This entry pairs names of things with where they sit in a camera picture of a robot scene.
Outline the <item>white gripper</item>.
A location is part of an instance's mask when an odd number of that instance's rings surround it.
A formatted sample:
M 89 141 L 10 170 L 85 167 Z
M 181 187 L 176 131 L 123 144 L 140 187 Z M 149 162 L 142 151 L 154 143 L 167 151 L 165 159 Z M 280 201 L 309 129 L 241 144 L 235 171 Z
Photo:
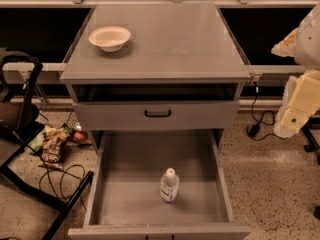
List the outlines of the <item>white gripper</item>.
M 290 76 L 276 115 L 274 134 L 290 138 L 320 109 L 320 71 L 308 70 L 300 77 Z

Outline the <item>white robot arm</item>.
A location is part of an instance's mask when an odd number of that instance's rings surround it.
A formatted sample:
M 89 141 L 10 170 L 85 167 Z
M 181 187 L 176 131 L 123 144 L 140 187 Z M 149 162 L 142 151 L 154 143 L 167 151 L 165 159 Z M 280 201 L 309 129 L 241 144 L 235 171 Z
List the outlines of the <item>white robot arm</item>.
M 293 57 L 306 69 L 300 77 L 289 77 L 275 119 L 274 134 L 290 138 L 320 109 L 320 3 L 271 53 Z

